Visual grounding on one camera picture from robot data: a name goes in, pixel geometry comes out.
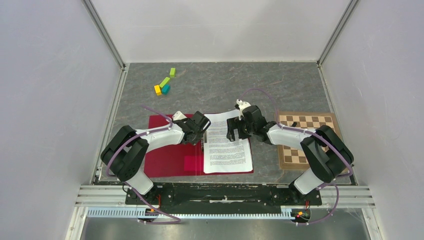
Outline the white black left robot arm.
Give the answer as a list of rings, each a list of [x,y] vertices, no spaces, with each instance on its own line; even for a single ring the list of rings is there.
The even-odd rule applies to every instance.
[[[153,181],[141,169],[145,155],[171,145],[196,145],[211,125],[209,118],[199,111],[191,117],[180,111],[172,117],[163,117],[168,124],[160,127],[144,130],[136,130],[129,125],[121,127],[100,154],[106,173],[113,173],[118,180],[138,192],[138,198],[145,204],[151,204],[157,198]]]

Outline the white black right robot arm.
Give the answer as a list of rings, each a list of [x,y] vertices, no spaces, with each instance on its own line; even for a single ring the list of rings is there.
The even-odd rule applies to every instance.
[[[297,128],[268,121],[256,105],[243,104],[236,107],[238,115],[227,119],[227,139],[236,140],[256,137],[260,142],[286,146],[303,151],[309,168],[297,177],[289,187],[289,199],[302,204],[309,193],[328,186],[337,177],[353,174],[354,156],[343,140],[329,126]]]

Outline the printed text paper sheet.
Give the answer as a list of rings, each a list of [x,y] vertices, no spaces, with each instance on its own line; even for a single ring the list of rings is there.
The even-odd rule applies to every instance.
[[[253,171],[253,160],[248,139],[227,139],[227,120],[237,118],[237,109],[205,115],[211,122],[203,138],[203,172],[206,174],[238,174]]]

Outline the red clip file folder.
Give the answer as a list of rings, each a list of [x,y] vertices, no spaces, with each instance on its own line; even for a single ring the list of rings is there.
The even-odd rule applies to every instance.
[[[204,136],[196,145],[180,143],[148,152],[144,173],[151,178],[231,174],[204,173]]]

